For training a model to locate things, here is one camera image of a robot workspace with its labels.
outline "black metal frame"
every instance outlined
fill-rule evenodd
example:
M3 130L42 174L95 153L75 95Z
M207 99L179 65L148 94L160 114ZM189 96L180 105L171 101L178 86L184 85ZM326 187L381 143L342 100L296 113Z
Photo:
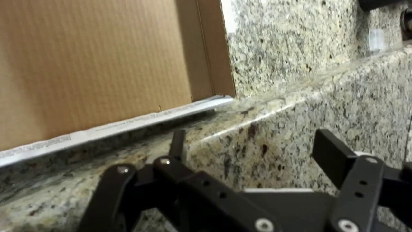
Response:
M135 170L111 166L80 223L80 232L133 230L143 210L157 207L182 232L394 232L376 219L388 206L409 226L412 168L388 167L373 156L357 156L328 130L315 134L313 157L340 188L321 192L234 192L203 171L182 163L184 131L174 135L169 156Z

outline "metal bolt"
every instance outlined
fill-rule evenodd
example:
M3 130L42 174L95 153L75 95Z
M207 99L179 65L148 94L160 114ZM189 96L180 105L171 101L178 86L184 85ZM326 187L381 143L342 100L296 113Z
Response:
M117 171L121 174L129 172L129 167L127 166L117 166Z
M258 219L255 226L259 232L273 232L273 223L265 217Z
M373 157L367 157L366 161L372 162L372 163L377 163L377 159Z
M160 159L160 163L162 163L162 165L170 165L170 159L169 159L169 158L161 158L161 159Z
M358 225L351 220L341 219L337 224L342 232L359 232Z

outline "granite countertop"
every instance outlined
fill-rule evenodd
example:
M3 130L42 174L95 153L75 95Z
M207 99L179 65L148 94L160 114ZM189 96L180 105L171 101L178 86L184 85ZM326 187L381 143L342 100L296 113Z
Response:
M412 47L391 50L215 113L9 166L0 170L0 229L75 230L100 174L113 163L142 167L166 154L178 127L188 130L188 165L234 189L309 187L333 193L309 156L315 129L327 127L351 148L399 166L411 118L411 67ZM164 229L158 216L143 220L139 228ZM390 216L386 221L404 229Z
M407 4L363 11L358 0L224 0L239 98L402 45Z

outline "black plastic part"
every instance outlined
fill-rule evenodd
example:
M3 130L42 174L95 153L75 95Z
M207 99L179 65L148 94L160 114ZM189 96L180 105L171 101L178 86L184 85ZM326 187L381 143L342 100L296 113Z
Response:
M359 5L364 11L382 7L386 5L400 2L402 0L359 0Z
M143 211L153 207L170 207L175 196L165 194L169 185L155 176L153 166L145 165L135 174L134 184L127 185L124 194L122 211L125 220L130 226L138 221L136 211Z
M180 162L185 158L184 148L185 130L176 130L173 134L169 156L179 159Z
M171 184L178 184L183 178L187 178L193 174L191 168L184 166L179 159L171 156L162 156L155 159L155 175L160 175L162 179L166 179Z
M372 156L357 158L331 212L331 226L340 230L341 219L357 224L359 232L372 230L380 201L385 165Z
M402 178L406 180L412 180L412 162L404 162L402 167Z
M270 220L273 232L282 230L273 214L203 171L179 184L179 199L185 206L180 207L183 215L180 224L185 225L179 229L183 232L258 232L255 226L258 219Z
M373 225L373 232L398 232L398 230L376 220Z
M380 205L389 207L406 225L412 228L412 184L404 170L385 168Z
M245 193L261 208L277 216L283 230L326 230L335 197L321 192Z
M91 201L79 225L79 232L126 232L127 225L121 208L124 193L135 176L133 165L115 165L103 172L102 180L95 189Z
M317 130L312 156L337 188L344 183L348 171L358 157L345 143L326 129Z

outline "cardboard box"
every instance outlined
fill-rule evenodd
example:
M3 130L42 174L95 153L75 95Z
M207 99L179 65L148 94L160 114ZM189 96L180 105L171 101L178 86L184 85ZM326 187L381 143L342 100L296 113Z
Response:
M0 150L234 94L218 0L0 1Z

